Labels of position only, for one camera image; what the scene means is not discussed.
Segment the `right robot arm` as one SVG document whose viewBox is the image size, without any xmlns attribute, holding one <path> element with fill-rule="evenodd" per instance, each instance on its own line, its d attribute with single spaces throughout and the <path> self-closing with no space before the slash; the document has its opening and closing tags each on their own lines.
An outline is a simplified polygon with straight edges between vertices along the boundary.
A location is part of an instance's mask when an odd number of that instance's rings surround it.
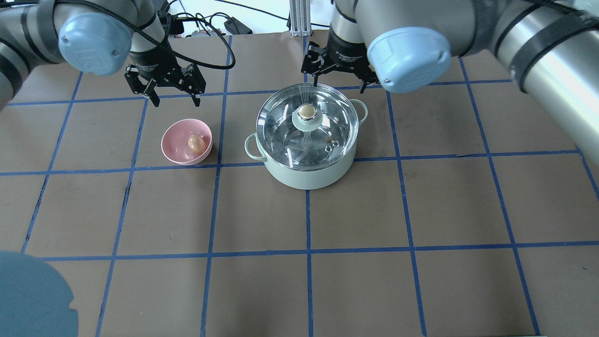
<svg viewBox="0 0 599 337">
<path fill-rule="evenodd" d="M 301 71 L 409 93 L 452 58 L 487 50 L 594 163 L 599 158 L 598 17 L 560 0 L 334 0 L 328 43 Z"/>
</svg>

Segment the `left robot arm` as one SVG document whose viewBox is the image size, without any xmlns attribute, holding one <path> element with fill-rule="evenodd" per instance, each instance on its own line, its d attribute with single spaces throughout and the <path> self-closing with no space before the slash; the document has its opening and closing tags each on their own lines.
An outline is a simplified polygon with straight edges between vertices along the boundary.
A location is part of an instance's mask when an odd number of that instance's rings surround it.
<svg viewBox="0 0 599 337">
<path fill-rule="evenodd" d="M 15 0 L 1 3 L 1 106 L 13 99 L 32 71 L 68 63 L 82 73 L 124 70 L 132 93 L 154 106 L 156 87 L 189 94 L 200 105 L 206 82 L 197 60 L 171 48 L 151 0 Z"/>
</svg>

